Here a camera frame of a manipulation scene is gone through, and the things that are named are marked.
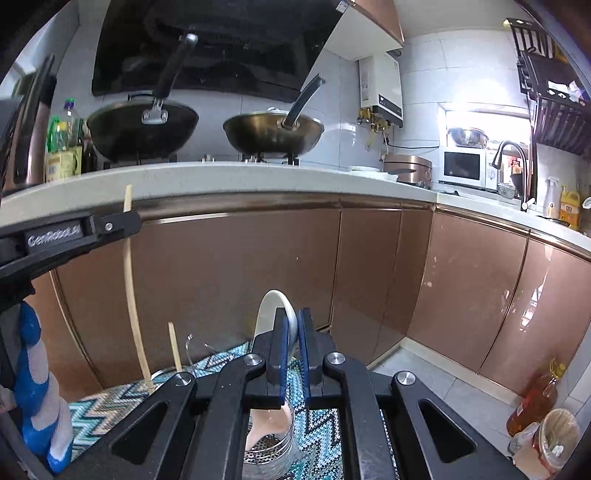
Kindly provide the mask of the blue white gloved hand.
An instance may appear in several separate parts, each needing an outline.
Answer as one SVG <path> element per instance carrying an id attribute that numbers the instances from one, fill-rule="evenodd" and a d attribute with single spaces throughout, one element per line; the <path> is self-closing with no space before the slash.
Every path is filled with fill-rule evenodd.
<path id="1" fill-rule="evenodd" d="M 58 475 L 72 459 L 73 427 L 69 406 L 60 396 L 59 383 L 49 370 L 41 324 L 26 302 L 19 307 L 21 351 L 17 360 L 14 397 L 22 412 L 24 444 Z"/>

